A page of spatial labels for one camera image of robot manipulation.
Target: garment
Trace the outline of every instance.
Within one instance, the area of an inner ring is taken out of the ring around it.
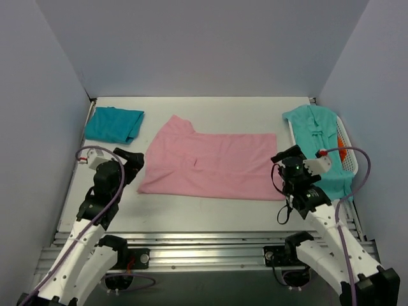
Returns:
[[[270,176],[275,134],[203,134],[173,116],[146,153],[139,193],[283,200]],[[276,173],[274,181],[282,182]]]
[[[85,127],[86,139],[129,144],[139,135],[144,112],[97,107]]]
[[[283,117],[292,123],[295,142],[306,158],[316,158],[319,149],[337,148],[337,115],[328,108],[317,105],[303,105],[284,113]],[[329,153],[332,164],[327,173],[315,185],[320,187],[331,200],[340,199],[351,192],[354,174],[343,170],[338,152]]]

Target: orange object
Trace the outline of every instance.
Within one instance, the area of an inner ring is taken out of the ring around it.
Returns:
[[[340,137],[337,137],[337,145],[339,146],[339,148],[345,147],[342,139]],[[340,160],[343,162],[343,160],[346,158],[347,156],[347,150],[339,150],[339,154],[340,154]]]

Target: metal frame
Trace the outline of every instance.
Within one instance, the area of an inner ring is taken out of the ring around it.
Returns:
[[[356,226],[356,231],[358,233],[360,240],[367,241],[365,234],[363,232],[363,228],[360,223],[360,219],[358,218],[358,213],[357,213],[356,205],[354,204],[354,201],[353,202],[347,201],[345,204],[346,205],[344,205],[344,207],[346,208],[346,210],[350,211],[349,216],[351,219],[353,219],[353,222],[354,222],[354,225]]]
[[[358,239],[358,234],[351,231]],[[293,232],[254,233],[114,233],[126,238],[129,248],[150,249],[149,269],[144,272],[206,272],[226,270],[269,270],[265,266],[263,247],[284,245],[284,239]],[[322,248],[327,245],[317,232],[312,235]],[[68,237],[57,233],[54,245],[44,248],[41,253],[36,277],[48,272]],[[360,242],[361,246],[378,259],[375,243]]]

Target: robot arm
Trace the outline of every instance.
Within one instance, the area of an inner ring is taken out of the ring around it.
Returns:
[[[80,205],[69,238],[50,272],[64,258],[62,264],[51,277],[47,275],[42,280],[48,279],[32,298],[23,294],[17,305],[81,306],[109,269],[118,263],[126,264],[129,258],[126,239],[104,234],[119,210],[121,194],[117,194],[120,193],[121,177],[124,186],[130,184],[144,162],[142,153],[116,148],[114,154],[126,160],[124,175],[118,161],[103,159],[98,154],[98,164],[93,164],[96,170],[94,186]],[[101,217],[89,226],[100,213]]]
[[[342,221],[336,222],[330,199],[313,185],[332,163],[327,154],[320,153],[316,154],[317,159],[306,159],[295,145],[272,158],[274,163],[282,161],[279,175],[288,205],[316,229],[330,250],[324,251],[310,234],[301,232],[285,240],[287,255],[313,268],[337,292],[343,306],[352,305],[351,286],[355,287],[359,306],[396,306],[400,284],[397,273],[392,268],[385,270],[365,252]],[[342,229],[351,270],[347,269],[338,227]],[[350,284],[348,273],[353,274],[354,284]]]

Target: folded teal towel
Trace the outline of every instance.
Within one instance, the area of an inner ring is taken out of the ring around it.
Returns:
[[[306,158],[316,158],[319,149],[337,148],[337,115],[328,108],[303,105],[284,113],[283,117],[292,123],[295,142]],[[332,166],[321,175],[320,187],[331,200],[346,196],[351,192],[354,174],[343,170],[339,152],[330,152]]]
[[[139,135],[144,112],[97,107],[85,127],[86,139],[129,144]]]

